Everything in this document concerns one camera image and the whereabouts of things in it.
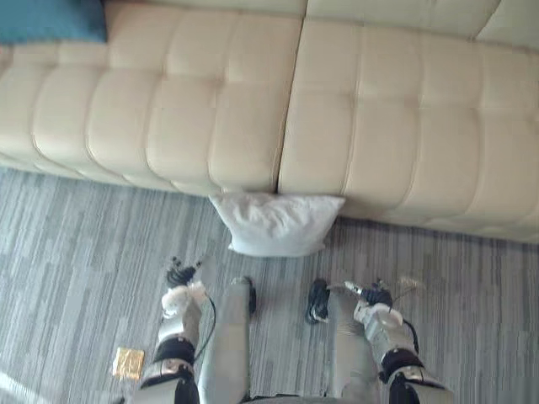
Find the carpet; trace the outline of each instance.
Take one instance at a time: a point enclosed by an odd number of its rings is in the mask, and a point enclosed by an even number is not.
[[[136,382],[111,375],[115,350],[151,358],[164,269],[177,256],[202,258],[217,308],[234,277],[253,278],[253,396],[321,395],[327,333],[303,321],[309,285],[379,277],[395,296],[407,279],[424,286],[396,308],[456,402],[539,402],[538,246],[349,219],[306,258],[248,258],[228,243],[203,198],[0,168],[0,400],[130,395]],[[202,339],[210,323],[206,307]]]

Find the sofa seat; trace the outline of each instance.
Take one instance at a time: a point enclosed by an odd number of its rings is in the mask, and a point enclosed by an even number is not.
[[[274,192],[301,18],[119,2],[106,18],[107,45],[0,48],[0,164]]]
[[[539,242],[539,56],[308,19],[279,192],[344,214]]]

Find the silver robot leg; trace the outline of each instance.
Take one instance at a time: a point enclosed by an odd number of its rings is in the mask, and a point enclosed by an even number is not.
[[[227,288],[200,372],[201,404],[238,404],[249,392],[249,291],[246,278]]]
[[[380,385],[371,344],[354,320],[357,297],[344,288],[331,290],[328,302],[330,376],[328,395],[377,404]]]

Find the white pillow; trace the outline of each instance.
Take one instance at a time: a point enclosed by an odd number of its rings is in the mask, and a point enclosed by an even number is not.
[[[324,248],[344,198],[272,194],[210,197],[232,233],[228,248],[254,257],[301,257]]]

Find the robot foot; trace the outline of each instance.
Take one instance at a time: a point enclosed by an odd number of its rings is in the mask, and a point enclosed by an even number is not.
[[[235,278],[232,284],[249,284],[249,314],[253,316],[256,312],[256,289],[254,288],[253,280],[248,276]]]
[[[305,320],[309,324],[328,322],[328,282],[324,279],[315,279],[309,290],[309,300],[305,310]]]

